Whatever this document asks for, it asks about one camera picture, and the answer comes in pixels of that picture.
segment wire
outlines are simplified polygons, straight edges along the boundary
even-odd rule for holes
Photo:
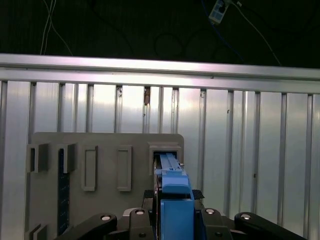
[[[236,9],[238,9],[239,13],[242,15],[242,17],[257,31],[257,33],[263,38],[263,40],[265,41],[266,45],[268,46],[268,48],[270,49],[270,51],[272,52],[274,58],[276,59],[276,61],[278,62],[278,64],[280,66],[282,66],[281,62],[279,61],[279,59],[277,58],[276,54],[274,53],[274,51],[272,50],[270,44],[268,43],[268,41],[266,40],[266,38],[262,35],[262,33],[255,27],[255,25],[249,21],[248,18],[246,18],[246,16],[242,13],[241,9],[234,3],[234,2],[231,2],[231,4],[233,6],[236,7]]]
[[[45,4],[45,7],[46,7],[46,10],[48,11],[48,16],[50,17],[50,22],[51,22],[51,25],[52,25],[52,29],[53,31],[58,35],[58,37],[61,39],[61,41],[64,43],[64,45],[66,46],[66,48],[68,49],[69,53],[71,54],[71,56],[73,56],[72,54],[72,51],[70,50],[68,44],[66,43],[66,41],[60,36],[60,34],[57,32],[55,26],[54,26],[54,23],[52,21],[52,17],[51,17],[51,14],[50,14],[50,10],[49,10],[49,7],[48,7],[48,4],[46,3],[45,0],[43,0],[43,3]]]
[[[119,29],[117,28],[116,26],[114,26],[113,24],[111,24],[109,21],[107,21],[106,19],[104,19],[102,16],[100,16],[95,8],[94,8],[94,4],[95,4],[95,1],[94,3],[90,4],[89,3],[89,0],[86,0],[86,3],[88,4],[88,6],[90,7],[91,11],[93,12],[93,14],[101,21],[103,22],[105,25],[109,26],[111,29],[113,29],[114,31],[116,31],[122,38],[123,40],[125,41],[125,43],[128,45],[129,49],[130,49],[130,52],[132,55],[134,55],[134,50],[128,40],[128,38],[126,37],[126,35]]]
[[[209,19],[209,14],[208,14],[208,11],[207,11],[207,8],[206,8],[206,5],[205,5],[205,2],[204,0],[201,0],[201,3],[202,3],[202,6],[203,6],[203,9],[204,9],[204,12],[205,12],[205,15],[207,16],[207,19],[210,23],[210,25],[212,26],[213,30],[215,31],[215,33],[218,35],[219,39],[229,48],[231,49],[235,54],[238,55],[238,57],[241,59],[241,61],[244,63],[245,60],[244,58],[240,55],[240,53],[235,50],[220,34],[220,32],[218,31],[218,29],[215,27],[215,25],[210,21]]]
[[[53,3],[53,0],[51,0],[50,12],[51,12],[52,3]],[[46,29],[47,29],[48,22],[49,22],[49,15],[48,15],[48,17],[46,18],[46,22],[45,22],[44,29],[43,29],[40,55],[42,54],[42,49],[43,49],[43,47],[44,47],[45,33],[46,33]]]
[[[55,10],[55,7],[56,7],[56,3],[57,3],[57,0],[54,0],[54,4],[53,4],[53,9],[52,9],[52,11],[51,11],[51,9],[50,9],[51,15],[54,14],[54,10]],[[48,43],[48,36],[49,36],[50,29],[51,29],[51,22],[50,22],[50,24],[49,24],[49,30],[48,30],[48,32],[46,33],[43,55],[46,55],[47,43]]]

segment gray pegboard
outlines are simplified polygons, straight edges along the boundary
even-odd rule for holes
[[[152,153],[176,151],[181,163],[184,154],[179,134],[38,132],[31,142],[26,153],[27,240],[55,238],[66,219],[72,227],[95,214],[121,217],[124,210],[140,207],[144,191],[154,184]]]

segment blue cable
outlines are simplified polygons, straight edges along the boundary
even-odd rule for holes
[[[207,9],[206,9],[206,5],[204,3],[204,0],[201,0],[201,3],[202,3],[202,6],[203,6],[203,9],[204,9],[204,12],[205,12],[205,15],[210,23],[210,25],[212,26],[213,30],[215,31],[215,33],[218,35],[218,37],[220,38],[220,40],[228,47],[230,48],[235,54],[237,54],[237,56],[241,59],[241,61],[244,63],[245,60],[244,58],[240,55],[240,53],[235,50],[220,34],[220,32],[218,31],[218,29],[215,27],[215,25],[210,21],[209,19],[209,14],[207,12]]]

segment gray panel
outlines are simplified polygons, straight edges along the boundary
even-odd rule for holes
[[[281,103],[281,93],[261,93],[256,213],[273,223],[278,219]]]
[[[203,194],[205,206],[223,212],[226,189],[228,91],[206,92]]]
[[[143,86],[122,87],[121,133],[142,133],[144,91]]]
[[[161,113],[161,88],[158,86],[151,87],[150,94],[150,122],[149,133],[158,134],[160,132],[160,113]]]
[[[92,132],[113,133],[115,130],[116,86],[93,86]]]
[[[66,83],[62,86],[61,131],[76,131],[77,85]]]
[[[283,226],[304,230],[308,96],[288,93],[283,197]]]
[[[239,212],[252,212],[255,147],[255,93],[246,91],[243,106],[242,173]]]
[[[171,133],[171,115],[172,115],[172,87],[162,88],[162,110],[161,110],[161,133]]]
[[[5,240],[22,239],[24,234],[29,94],[29,82],[8,82],[1,216]]]
[[[132,146],[119,146],[117,149],[117,189],[119,192],[131,191]]]
[[[58,124],[58,83],[38,82],[35,89],[34,132],[56,132]]]
[[[83,191],[96,190],[97,179],[97,146],[84,146],[81,153],[81,187]]]
[[[320,95],[313,96],[309,239],[320,238]]]
[[[177,131],[184,138],[184,168],[189,175],[191,186],[197,186],[200,129],[200,89],[179,89],[178,116]]]
[[[77,92],[76,132],[84,133],[87,117],[87,85],[79,84]]]
[[[231,181],[230,181],[230,210],[232,218],[240,211],[241,174],[242,166],[242,129],[243,129],[243,92],[233,92],[233,127],[232,127],[232,155],[231,155]]]

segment screw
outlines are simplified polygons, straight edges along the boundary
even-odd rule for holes
[[[207,214],[214,214],[215,213],[215,211],[213,209],[207,209],[207,210],[205,210],[205,212]]]
[[[243,218],[245,220],[249,220],[251,217],[248,214],[242,214],[241,218]]]
[[[110,218],[111,218],[110,216],[102,216],[101,220],[102,221],[108,221],[108,220],[110,220]]]
[[[145,213],[145,211],[143,211],[143,210],[137,210],[135,213],[136,213],[137,215],[142,215],[142,214]]]

